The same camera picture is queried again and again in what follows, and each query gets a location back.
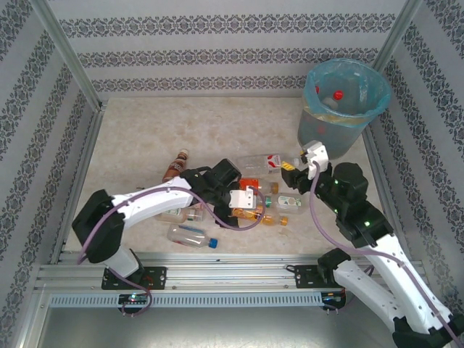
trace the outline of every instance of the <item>patterned wallpaper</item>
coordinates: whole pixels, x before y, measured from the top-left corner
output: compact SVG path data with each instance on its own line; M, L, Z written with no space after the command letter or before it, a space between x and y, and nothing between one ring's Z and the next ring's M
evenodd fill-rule
M334 57L371 63L405 0L50 0L102 99L298 96Z
M371 124L408 246L464 313L464 1L423 2L385 69L394 96Z
M27 0L0 0L0 347L48 263L94 110Z

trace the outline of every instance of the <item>blue bottle cap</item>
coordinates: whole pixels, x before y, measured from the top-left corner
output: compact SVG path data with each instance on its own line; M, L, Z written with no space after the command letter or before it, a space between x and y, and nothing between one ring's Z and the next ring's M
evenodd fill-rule
M218 240L215 239L215 238L211 238L209 247L213 248L213 249L216 249L217 246L218 246Z

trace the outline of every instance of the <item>orange bottle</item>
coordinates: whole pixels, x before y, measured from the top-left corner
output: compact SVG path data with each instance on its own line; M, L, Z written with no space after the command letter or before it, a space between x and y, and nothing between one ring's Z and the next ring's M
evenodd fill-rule
M245 210L241 208L232 209L232 216L250 221L258 220L258 218L261 216L261 213L262 206L258 206L255 210ZM264 214L261 223L263 225L268 226L287 226L287 223L289 223L289 218L286 216L281 216L277 212L274 212L272 210L266 210L266 213Z

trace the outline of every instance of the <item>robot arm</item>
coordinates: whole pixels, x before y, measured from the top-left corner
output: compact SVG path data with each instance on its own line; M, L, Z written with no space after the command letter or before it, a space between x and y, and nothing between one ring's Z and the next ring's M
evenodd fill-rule
M464 332L464 316L452 315L434 296L406 257L384 215L366 200L368 181L360 167L353 163L341 163L332 173L325 148L320 142L309 143L304 148L303 160L305 157L308 164L306 170L300 171L284 164L282 178L289 187L304 194L310 190L315 177L313 162L319 164L323 173L316 183L316 196L336 214L340 232L358 251L366 254L391 293L367 277L339 249L344 255L337 260L335 267L331 267L333 274L326 274L326 277L331 277L369 306L389 327L398 347L443 347L451 337L441 318L455 335ZM376 252L395 257L398 261L394 262ZM436 312L432 312L431 306L436 308Z
M169 190L180 187L215 206L215 214L229 225L237 226L237 218L230 217L233 207L247 208L256 204L252 190L239 190L238 169L228 160L223 159L213 169L202 167L185 170L180 177L167 183L137 191L131 194L109 196L105 190L94 192L83 209L72 222L79 242L84 245L96 224L110 210L113 212L99 227L86 250L91 263L104 263L123 278L139 283L144 268L135 254L121 245L125 230L136 223L160 214L166 210L188 207L196 203L189 192ZM133 202L132 197L140 196Z

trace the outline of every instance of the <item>red cap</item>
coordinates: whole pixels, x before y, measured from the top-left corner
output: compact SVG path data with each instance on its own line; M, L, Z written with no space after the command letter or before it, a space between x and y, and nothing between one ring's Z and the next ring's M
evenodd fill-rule
M335 91L333 93L333 98L335 100L340 100L341 98L343 98L343 92L342 91Z

